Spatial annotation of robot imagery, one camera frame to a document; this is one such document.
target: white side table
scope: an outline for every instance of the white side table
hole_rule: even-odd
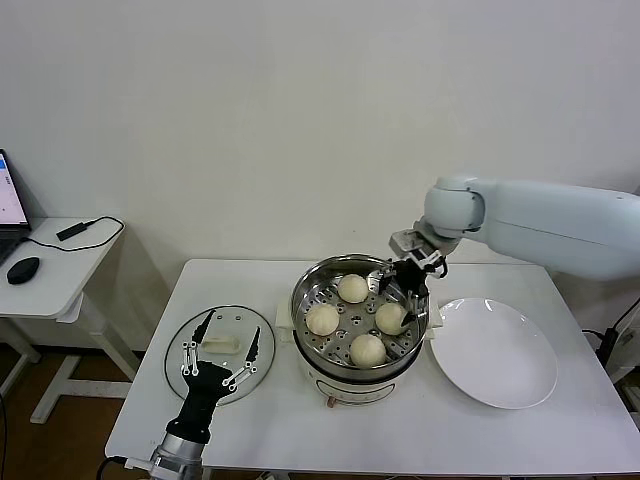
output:
[[[83,218],[46,218],[36,219],[35,228],[30,237],[42,243],[74,248],[95,245],[109,238],[119,225],[102,220],[88,230],[59,242],[56,232],[81,221]],[[133,354],[120,335],[114,330],[91,299],[83,294],[83,289],[96,268],[111,249],[117,237],[108,244],[79,252],[61,252],[52,248],[43,248],[33,243],[21,244],[15,252],[0,265],[0,335],[21,354],[21,358],[0,387],[4,395],[18,378],[28,362],[40,359],[38,352],[29,344],[17,327],[21,318],[37,318],[42,321],[63,321],[73,323],[82,307],[89,319],[81,325],[96,343],[111,357],[131,380],[135,377],[140,361]],[[9,285],[7,271],[17,261],[27,257],[39,257],[40,268],[29,282],[23,285]],[[128,392],[126,382],[89,382],[69,380],[80,357],[65,358],[58,373],[36,407],[31,421],[46,422],[60,395],[107,396],[124,398]]]

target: black cable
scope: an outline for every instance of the black cable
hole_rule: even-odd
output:
[[[595,330],[589,330],[588,328],[585,328],[582,331],[584,333],[591,333],[591,334],[595,335],[596,337],[598,337],[600,340],[604,340],[604,334],[602,334],[600,332],[596,332]]]
[[[56,250],[60,250],[61,252],[79,252],[81,250],[90,250],[92,248],[98,248],[98,247],[103,247],[105,246],[107,243],[109,243],[111,240],[113,240],[122,230],[124,230],[124,223],[122,223],[120,220],[118,220],[117,218],[114,217],[110,217],[109,215],[105,215],[102,216],[100,218],[96,218],[95,220],[91,220],[89,222],[85,222],[84,226],[85,227],[90,227],[91,225],[93,225],[96,222],[99,222],[100,220],[113,220],[114,222],[116,222],[117,224],[119,224],[118,229],[115,231],[115,233],[113,233],[109,238],[107,238],[104,242],[98,243],[96,245],[87,245],[84,247],[76,247],[76,248],[63,248],[63,247],[59,247],[58,245],[51,245],[48,243],[42,243],[39,242],[38,240],[34,240],[33,238],[29,238],[29,237],[23,237],[20,241],[21,242],[31,242],[31,243],[35,243],[36,245],[39,245],[41,247],[46,247],[46,248],[54,248]]]
[[[4,407],[4,398],[0,393],[0,404],[2,404],[2,418],[4,423],[4,445],[2,446],[2,469],[0,470],[0,480],[4,480],[4,464],[7,463],[7,444],[9,443],[9,427],[7,422],[7,410]]]
[[[613,324],[613,328],[618,328],[618,325],[620,324],[620,322],[621,322],[622,320],[624,320],[624,317],[626,317],[627,315],[629,315],[629,314],[631,313],[631,311],[632,311],[634,308],[636,308],[636,307],[638,306],[638,304],[639,304],[639,303],[640,303],[640,297],[638,297],[638,299],[637,299],[635,302],[633,302],[633,305],[631,305],[631,306],[629,307],[629,310],[627,310],[626,312],[624,312],[624,313],[622,314],[622,316],[621,316],[621,317],[616,321],[616,323],[614,323],[614,324]]]
[[[127,463],[127,459],[125,457],[107,457],[107,458],[105,458],[102,461],[102,463],[100,464],[100,466],[98,467],[98,471],[96,472],[96,480],[102,480],[102,473],[104,472],[104,469],[107,467],[107,465],[109,465],[111,462],[118,463],[120,465],[124,465],[125,463]]]

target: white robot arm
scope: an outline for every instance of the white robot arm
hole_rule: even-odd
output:
[[[424,216],[396,232],[401,259],[437,264],[461,238],[495,252],[581,277],[612,280],[640,273],[640,197],[525,181],[442,177]]]

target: computer mouse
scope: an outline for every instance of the computer mouse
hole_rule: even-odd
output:
[[[40,259],[38,257],[24,258],[9,269],[7,280],[11,285],[28,282],[36,274],[39,266]]]

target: white table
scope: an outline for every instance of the white table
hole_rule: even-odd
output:
[[[108,239],[118,228],[111,220],[101,220],[85,232],[64,242],[55,236],[56,232],[75,225],[88,218],[46,218],[35,219],[31,238],[42,243],[75,248],[95,245]],[[113,359],[122,371],[133,380],[140,364],[137,357],[116,333],[91,298],[83,294],[87,281],[111,249],[117,237],[108,244],[79,252],[61,252],[44,248],[31,242],[21,244],[5,262],[0,265],[0,335],[22,356],[7,380],[0,387],[5,394],[15,382],[27,362],[37,362],[40,355],[29,345],[21,330],[17,328],[21,318],[38,318],[42,321],[74,322],[80,307],[88,322],[82,324],[96,343]],[[39,257],[40,267],[36,275],[22,285],[10,285],[6,280],[7,271],[19,260]],[[31,421],[44,423],[60,395],[107,396],[124,398],[130,384],[128,382],[89,382],[69,380],[79,356],[67,356],[52,380],[42,400],[34,410]]]
[[[244,304],[274,322],[309,262],[191,260],[175,287],[106,446],[148,459],[181,401],[163,376],[165,349],[193,314]],[[458,390],[428,348],[388,399],[327,408],[293,344],[277,345],[248,397],[218,408],[203,463],[256,470],[420,475],[573,475],[640,471],[640,434],[547,273],[533,265],[451,265],[430,280],[443,304],[485,296],[536,322],[558,356],[558,385],[534,408],[508,411]]]

